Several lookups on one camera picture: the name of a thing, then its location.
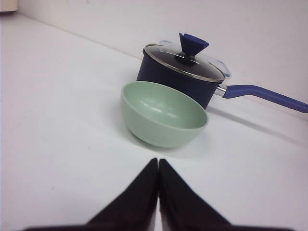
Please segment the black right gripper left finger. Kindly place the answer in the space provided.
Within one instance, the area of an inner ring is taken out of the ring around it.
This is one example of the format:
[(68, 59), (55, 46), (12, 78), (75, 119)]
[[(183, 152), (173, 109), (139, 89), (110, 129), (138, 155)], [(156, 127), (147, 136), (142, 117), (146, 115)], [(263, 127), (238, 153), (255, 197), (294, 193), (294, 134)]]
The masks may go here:
[(103, 231), (146, 231), (158, 197), (158, 161), (153, 158), (132, 183), (87, 224)]

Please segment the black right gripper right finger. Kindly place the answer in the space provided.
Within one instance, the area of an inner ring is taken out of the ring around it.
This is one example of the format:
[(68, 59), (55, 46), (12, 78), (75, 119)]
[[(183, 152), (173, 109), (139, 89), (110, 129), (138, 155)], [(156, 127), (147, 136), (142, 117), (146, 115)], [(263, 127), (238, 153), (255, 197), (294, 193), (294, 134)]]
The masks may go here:
[(231, 223), (197, 195), (165, 159), (159, 160), (162, 221), (170, 231), (205, 231)]

